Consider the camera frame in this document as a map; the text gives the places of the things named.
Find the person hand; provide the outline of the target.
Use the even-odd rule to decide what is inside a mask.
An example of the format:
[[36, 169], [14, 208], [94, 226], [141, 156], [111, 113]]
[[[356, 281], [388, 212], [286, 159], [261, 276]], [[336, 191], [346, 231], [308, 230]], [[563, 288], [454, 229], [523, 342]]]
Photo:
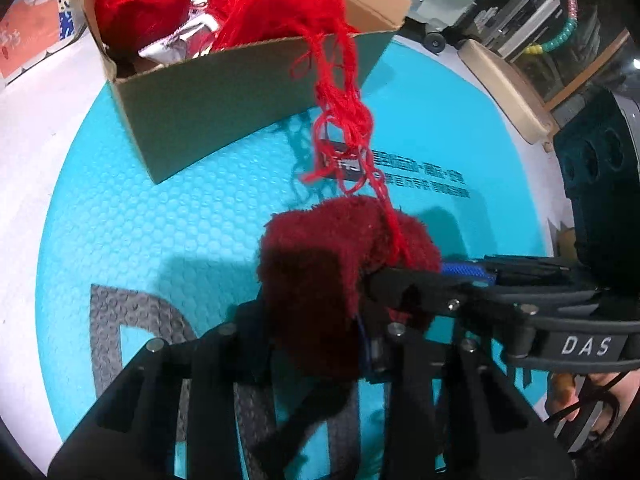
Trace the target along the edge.
[[591, 451], [613, 437], [639, 390], [639, 372], [551, 374], [546, 424], [570, 453]]

